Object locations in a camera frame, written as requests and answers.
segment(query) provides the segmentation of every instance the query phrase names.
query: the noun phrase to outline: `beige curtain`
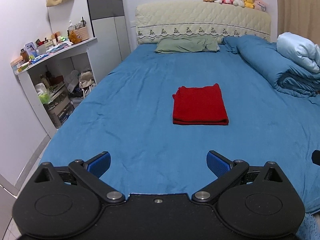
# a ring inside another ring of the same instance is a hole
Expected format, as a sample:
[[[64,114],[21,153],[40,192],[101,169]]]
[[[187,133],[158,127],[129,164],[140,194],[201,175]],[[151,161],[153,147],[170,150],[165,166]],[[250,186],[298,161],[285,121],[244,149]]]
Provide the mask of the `beige curtain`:
[[[320,0],[278,0],[278,35],[284,32],[320,44]]]

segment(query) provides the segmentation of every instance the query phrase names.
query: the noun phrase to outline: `headboard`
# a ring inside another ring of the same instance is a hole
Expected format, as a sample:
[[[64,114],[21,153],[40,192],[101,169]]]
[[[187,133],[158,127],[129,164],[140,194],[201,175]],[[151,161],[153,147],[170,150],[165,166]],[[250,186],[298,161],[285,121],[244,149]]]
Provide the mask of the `headboard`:
[[[266,12],[230,4],[196,1],[148,3],[136,9],[139,44],[157,43],[168,35],[209,34],[214,37],[257,35],[270,41]]]

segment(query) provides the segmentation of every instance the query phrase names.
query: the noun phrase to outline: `pillow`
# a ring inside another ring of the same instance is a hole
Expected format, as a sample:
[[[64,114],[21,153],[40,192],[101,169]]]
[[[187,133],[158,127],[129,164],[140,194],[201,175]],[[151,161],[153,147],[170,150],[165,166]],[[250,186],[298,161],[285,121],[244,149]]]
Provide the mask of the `pillow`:
[[[277,51],[310,72],[320,72],[320,48],[311,40],[293,33],[283,33],[278,37]]]
[[[223,43],[226,46],[228,52],[232,52],[233,54],[238,54],[237,49],[238,37],[227,36],[223,38]]]
[[[216,52],[220,48],[217,40],[210,35],[169,36],[161,39],[155,49],[157,53]]]

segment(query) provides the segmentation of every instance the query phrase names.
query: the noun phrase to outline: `folded red shirt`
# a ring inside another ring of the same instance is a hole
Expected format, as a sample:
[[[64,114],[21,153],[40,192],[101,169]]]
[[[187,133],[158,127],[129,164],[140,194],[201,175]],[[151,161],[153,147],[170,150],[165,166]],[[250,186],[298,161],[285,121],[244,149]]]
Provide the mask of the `folded red shirt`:
[[[180,87],[172,97],[174,124],[229,124],[218,84],[203,88]]]

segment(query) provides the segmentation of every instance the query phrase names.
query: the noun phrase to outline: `yellow pikachu plush toy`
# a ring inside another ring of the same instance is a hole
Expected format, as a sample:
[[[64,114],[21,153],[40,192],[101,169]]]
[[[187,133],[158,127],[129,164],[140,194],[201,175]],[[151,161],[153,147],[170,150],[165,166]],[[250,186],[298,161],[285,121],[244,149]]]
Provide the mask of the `yellow pikachu plush toy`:
[[[243,0],[244,1],[244,6],[254,9],[254,0]]]

